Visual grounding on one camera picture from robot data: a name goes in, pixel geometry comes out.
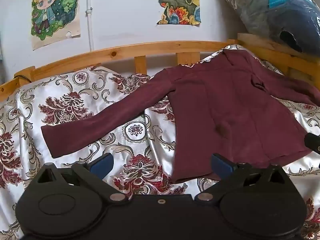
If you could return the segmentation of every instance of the white pipe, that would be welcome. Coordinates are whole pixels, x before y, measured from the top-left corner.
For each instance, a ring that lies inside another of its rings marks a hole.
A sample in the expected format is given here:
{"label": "white pipe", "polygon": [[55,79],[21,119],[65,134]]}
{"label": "white pipe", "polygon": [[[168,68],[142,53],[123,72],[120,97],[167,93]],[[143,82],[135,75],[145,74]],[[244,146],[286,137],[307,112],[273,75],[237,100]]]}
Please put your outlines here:
{"label": "white pipe", "polygon": [[91,20],[91,14],[92,14],[91,0],[87,0],[87,10],[85,11],[85,13],[87,14],[87,19],[88,19],[90,51],[93,51],[94,45],[93,45],[92,20]]}

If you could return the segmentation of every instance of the wooden bed frame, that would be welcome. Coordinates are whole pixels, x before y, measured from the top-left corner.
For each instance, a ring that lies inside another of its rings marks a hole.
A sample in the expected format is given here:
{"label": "wooden bed frame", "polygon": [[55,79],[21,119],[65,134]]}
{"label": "wooden bed frame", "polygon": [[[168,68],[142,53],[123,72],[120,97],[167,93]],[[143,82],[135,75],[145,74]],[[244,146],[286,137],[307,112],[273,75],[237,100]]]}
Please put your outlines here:
{"label": "wooden bed frame", "polygon": [[191,65],[200,60],[200,52],[215,52],[230,44],[240,44],[257,57],[269,61],[284,74],[290,70],[300,72],[307,82],[320,89],[320,58],[295,50],[257,36],[240,33],[237,40],[216,41],[165,41],[114,47],[96,50],[62,59],[48,65],[25,68],[15,73],[14,78],[0,86],[0,101],[7,99],[17,88],[43,78],[74,72],[101,63],[134,57],[136,73],[147,73],[146,56],[176,53],[177,64]]}

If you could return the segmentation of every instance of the poster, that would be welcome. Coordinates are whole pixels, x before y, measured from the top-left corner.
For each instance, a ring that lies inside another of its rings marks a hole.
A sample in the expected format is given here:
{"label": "poster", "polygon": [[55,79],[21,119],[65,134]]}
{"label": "poster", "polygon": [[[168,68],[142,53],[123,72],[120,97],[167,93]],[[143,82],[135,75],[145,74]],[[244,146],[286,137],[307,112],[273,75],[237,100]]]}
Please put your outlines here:
{"label": "poster", "polygon": [[164,13],[158,24],[198,25],[200,0],[159,0]]}
{"label": "poster", "polygon": [[80,35],[79,0],[32,0],[33,50]]}

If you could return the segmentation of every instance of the red flower pattern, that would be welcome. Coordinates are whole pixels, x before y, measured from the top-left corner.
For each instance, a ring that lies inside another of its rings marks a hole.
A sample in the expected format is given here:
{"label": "red flower pattern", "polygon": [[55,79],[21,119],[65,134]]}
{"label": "red flower pattern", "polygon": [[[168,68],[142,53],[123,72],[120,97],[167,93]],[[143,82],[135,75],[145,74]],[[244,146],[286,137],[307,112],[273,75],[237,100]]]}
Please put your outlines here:
{"label": "red flower pattern", "polygon": [[301,229],[301,236],[307,240],[320,239],[320,208],[315,210],[314,201],[309,198],[306,201],[308,213],[306,221]]}
{"label": "red flower pattern", "polygon": [[88,113],[88,108],[84,107],[84,101],[77,92],[63,95],[60,99],[46,99],[46,105],[39,105],[40,112],[46,114],[42,122],[46,124],[58,124],[82,120],[93,116]]}
{"label": "red flower pattern", "polygon": [[168,97],[164,97],[161,101],[159,101],[158,103],[156,103],[151,110],[153,112],[156,112],[158,114],[165,114],[167,116],[167,119],[170,120],[171,122],[175,122],[174,121],[174,113],[172,110],[172,107],[170,105],[169,99]]}
{"label": "red flower pattern", "polygon": [[79,73],[76,75],[76,79],[79,80],[79,81],[84,81],[86,78],[85,74],[83,73]]}
{"label": "red flower pattern", "polygon": [[113,176],[113,182],[128,197],[134,194],[183,194],[188,187],[183,184],[172,189],[170,177],[164,174],[162,166],[155,165],[153,160],[141,154],[132,157],[120,175],[120,178]]}
{"label": "red flower pattern", "polygon": [[15,158],[16,151],[13,151],[12,135],[6,132],[0,135],[0,187],[5,188],[6,184],[17,185],[21,182],[20,175],[13,169],[20,167],[20,157]]}
{"label": "red flower pattern", "polygon": [[118,90],[123,94],[130,94],[135,91],[140,85],[149,81],[149,76],[145,74],[134,74],[128,77],[122,77],[118,74],[113,74],[114,77],[110,80],[118,84]]}
{"label": "red flower pattern", "polygon": [[10,115],[11,115],[11,116],[14,116],[14,115],[16,115],[17,113],[18,113],[18,109],[15,108],[15,109],[13,109],[13,110],[11,111]]}
{"label": "red flower pattern", "polygon": [[131,133],[131,135],[138,136],[139,134],[142,134],[143,127],[141,125],[133,125],[128,129],[128,131]]}
{"label": "red flower pattern", "polygon": [[314,107],[311,105],[303,105],[304,109],[312,110]]}

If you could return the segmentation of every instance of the cartoon boy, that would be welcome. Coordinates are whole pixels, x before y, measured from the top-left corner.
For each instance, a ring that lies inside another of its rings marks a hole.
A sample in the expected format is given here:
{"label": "cartoon boy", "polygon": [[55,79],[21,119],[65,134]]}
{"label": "cartoon boy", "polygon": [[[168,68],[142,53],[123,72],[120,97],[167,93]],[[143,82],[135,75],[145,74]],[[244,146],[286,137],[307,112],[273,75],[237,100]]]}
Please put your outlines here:
{"label": "cartoon boy", "polygon": [[37,33],[41,33],[43,27],[45,28],[46,32],[49,31],[50,24],[52,21],[56,19],[55,14],[52,11],[51,5],[54,3],[55,0],[33,0],[37,3],[37,8],[40,13],[36,14],[34,18],[36,18],[35,30]]}

